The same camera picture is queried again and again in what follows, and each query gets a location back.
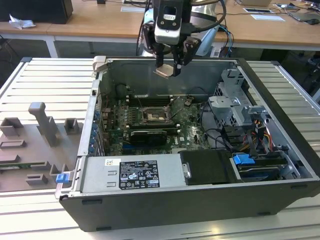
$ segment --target warning label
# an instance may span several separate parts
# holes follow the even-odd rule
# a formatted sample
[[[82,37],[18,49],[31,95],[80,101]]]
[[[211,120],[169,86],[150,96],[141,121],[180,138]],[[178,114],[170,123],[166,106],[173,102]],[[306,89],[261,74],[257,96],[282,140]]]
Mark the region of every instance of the warning label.
[[[119,188],[144,189],[159,188],[160,180],[157,161],[120,162]]]

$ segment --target blue tab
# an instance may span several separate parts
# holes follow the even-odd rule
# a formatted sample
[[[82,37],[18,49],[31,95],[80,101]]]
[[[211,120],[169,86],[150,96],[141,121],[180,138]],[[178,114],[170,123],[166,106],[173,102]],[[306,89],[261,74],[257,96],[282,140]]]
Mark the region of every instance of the blue tab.
[[[249,154],[237,154],[233,157],[236,165],[238,164],[255,164],[255,160],[249,157]]]
[[[55,182],[57,184],[66,184],[69,182],[69,173],[60,173],[56,176]]]

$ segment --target white paper tag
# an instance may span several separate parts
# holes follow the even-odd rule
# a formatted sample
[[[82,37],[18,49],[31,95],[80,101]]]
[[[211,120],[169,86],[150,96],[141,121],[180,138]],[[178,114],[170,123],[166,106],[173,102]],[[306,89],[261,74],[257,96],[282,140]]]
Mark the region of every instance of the white paper tag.
[[[106,158],[104,161],[104,166],[119,166],[121,158]]]

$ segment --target black plastic cover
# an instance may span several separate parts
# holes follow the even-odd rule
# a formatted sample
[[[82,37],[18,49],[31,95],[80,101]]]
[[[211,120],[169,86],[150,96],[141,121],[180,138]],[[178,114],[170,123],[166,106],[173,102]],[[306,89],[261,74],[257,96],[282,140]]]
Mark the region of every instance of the black plastic cover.
[[[187,185],[231,184],[237,178],[231,165],[231,154],[224,150],[204,149],[181,151],[181,162],[187,164],[191,178],[186,179]]]

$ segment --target paper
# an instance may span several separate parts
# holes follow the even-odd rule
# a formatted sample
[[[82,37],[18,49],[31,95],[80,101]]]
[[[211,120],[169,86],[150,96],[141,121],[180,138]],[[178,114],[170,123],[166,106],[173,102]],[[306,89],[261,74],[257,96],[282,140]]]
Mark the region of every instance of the paper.
[[[251,14],[251,16],[255,20],[268,20],[268,21],[285,22],[285,20],[282,17],[279,17],[279,16],[268,16],[268,15],[262,15],[262,14]]]
[[[11,14],[9,16],[10,16],[9,24],[11,24],[14,28],[22,30],[22,28],[33,28],[36,26],[34,22],[31,20],[20,20],[11,16]]]

